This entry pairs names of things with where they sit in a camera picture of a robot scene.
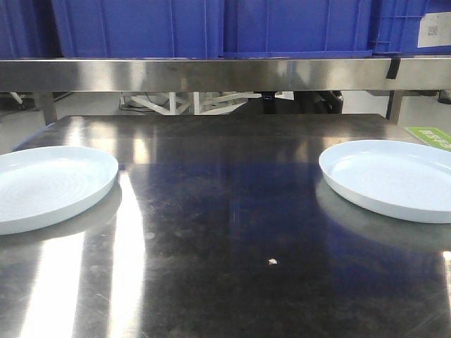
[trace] white plate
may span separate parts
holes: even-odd
[[[329,186],[358,206],[422,223],[451,223],[451,152],[419,144],[364,140],[326,149]]]
[[[0,234],[67,220],[109,192],[118,172],[110,154],[50,146],[0,156]]]

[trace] shelf leg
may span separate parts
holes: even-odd
[[[36,107],[42,109],[44,113],[45,125],[49,125],[58,120],[55,109],[55,99],[52,92],[35,92]]]
[[[402,97],[404,96],[403,90],[392,90],[388,99],[387,115],[386,118],[390,122],[397,125],[400,119]]]

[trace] stainless steel table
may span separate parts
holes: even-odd
[[[118,184],[0,237],[1,337],[450,337],[451,225],[321,178],[326,147],[368,138],[416,141],[378,115],[58,121],[19,149],[109,151]]]

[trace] blue plastic crate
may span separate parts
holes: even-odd
[[[218,58],[224,0],[52,0],[69,58]]]
[[[0,0],[0,58],[60,55],[50,0]]]
[[[371,0],[227,0],[224,56],[370,56]]]
[[[450,0],[373,0],[375,54],[451,54]]]

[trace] metal shelf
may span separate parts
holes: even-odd
[[[0,92],[223,92],[451,88],[451,58],[0,61]]]

